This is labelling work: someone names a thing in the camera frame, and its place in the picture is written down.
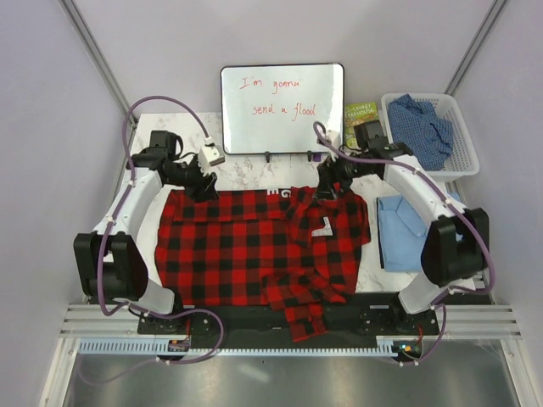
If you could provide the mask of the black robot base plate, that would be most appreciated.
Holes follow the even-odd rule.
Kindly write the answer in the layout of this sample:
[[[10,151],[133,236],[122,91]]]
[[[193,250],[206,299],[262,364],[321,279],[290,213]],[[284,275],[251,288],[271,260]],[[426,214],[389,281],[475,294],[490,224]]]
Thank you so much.
[[[439,333],[437,317],[433,311],[400,317],[389,308],[393,297],[393,293],[360,293],[351,297],[347,304],[324,304],[323,321],[327,331],[315,337],[357,335],[420,338]],[[254,336],[270,335],[274,332],[284,332],[293,343],[314,338],[295,342],[284,313],[274,311],[268,306],[219,306],[211,310],[223,322],[223,339],[242,333]]]

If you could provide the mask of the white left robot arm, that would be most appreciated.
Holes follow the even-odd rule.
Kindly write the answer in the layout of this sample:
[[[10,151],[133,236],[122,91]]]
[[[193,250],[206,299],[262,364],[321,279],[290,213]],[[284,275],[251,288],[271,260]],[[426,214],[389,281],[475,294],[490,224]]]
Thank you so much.
[[[206,139],[197,153],[184,161],[183,141],[170,131],[152,131],[149,145],[130,156],[121,190],[103,219],[73,243],[82,291],[100,304],[113,301],[157,314],[157,324],[177,333],[186,324],[186,313],[177,308],[174,291],[148,276],[148,267],[137,244],[137,235],[150,204],[165,186],[181,187],[196,203],[214,200],[217,175],[223,164],[220,145]]]

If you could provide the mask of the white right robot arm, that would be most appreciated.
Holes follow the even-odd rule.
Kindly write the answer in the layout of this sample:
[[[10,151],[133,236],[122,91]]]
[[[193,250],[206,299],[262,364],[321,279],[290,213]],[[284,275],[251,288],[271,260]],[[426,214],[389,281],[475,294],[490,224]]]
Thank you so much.
[[[432,309],[446,295],[467,292],[463,282],[487,271],[489,293],[495,285],[495,265],[490,256],[490,221],[482,209],[469,209],[446,194],[423,170],[417,157],[403,143],[386,137],[366,142],[363,153],[341,151],[339,135],[316,121],[317,141],[331,155],[319,164],[316,198],[334,200],[339,184],[347,189],[353,179],[377,175],[391,185],[417,212],[427,229],[421,253],[421,270],[397,294],[397,305],[388,314],[390,327],[398,333],[410,332],[419,323],[419,313]]]

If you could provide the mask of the red black plaid shirt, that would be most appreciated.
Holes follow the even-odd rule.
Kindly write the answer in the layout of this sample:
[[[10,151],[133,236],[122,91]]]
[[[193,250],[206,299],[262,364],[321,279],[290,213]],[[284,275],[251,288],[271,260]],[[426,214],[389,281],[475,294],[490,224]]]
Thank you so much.
[[[355,293],[371,232],[361,196],[314,193],[225,191],[196,203],[171,191],[154,251],[163,286],[189,305],[267,305],[284,313],[296,342],[324,334],[324,305]]]

